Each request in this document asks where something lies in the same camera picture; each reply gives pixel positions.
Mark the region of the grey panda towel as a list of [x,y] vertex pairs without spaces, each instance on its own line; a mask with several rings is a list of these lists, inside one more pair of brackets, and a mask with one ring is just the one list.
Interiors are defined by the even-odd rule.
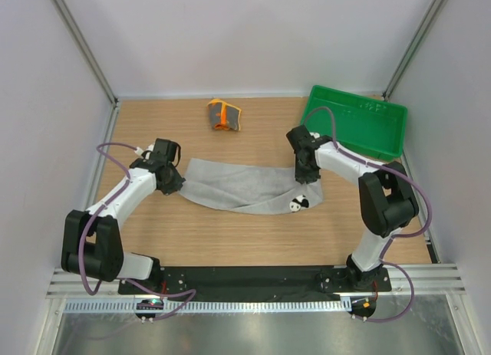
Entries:
[[191,159],[180,195],[205,207],[251,215],[281,215],[324,201],[319,181],[301,184],[293,167],[246,166]]

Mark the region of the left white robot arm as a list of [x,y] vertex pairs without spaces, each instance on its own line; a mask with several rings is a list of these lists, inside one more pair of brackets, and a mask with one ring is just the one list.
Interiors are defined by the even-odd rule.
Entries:
[[72,210],[64,223],[61,268],[88,278],[111,282],[136,279],[136,285],[147,294],[157,292],[162,275],[153,266],[157,260],[123,249],[120,230],[136,207],[156,191],[165,196],[182,189],[185,179],[176,166],[181,146],[165,139],[156,139],[145,150],[125,145],[137,158],[125,166],[104,151],[113,143],[103,143],[97,151],[119,166],[122,180],[99,202],[85,210]]

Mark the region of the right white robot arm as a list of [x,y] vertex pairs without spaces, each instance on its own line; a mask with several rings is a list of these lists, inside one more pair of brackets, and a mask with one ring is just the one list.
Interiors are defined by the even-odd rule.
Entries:
[[405,168],[383,164],[347,150],[330,136],[315,136],[304,125],[286,137],[295,154],[295,180],[311,184],[327,170],[358,187],[365,226],[360,243],[346,261],[345,280],[356,291],[366,290],[381,268],[388,242],[419,213],[419,205]]

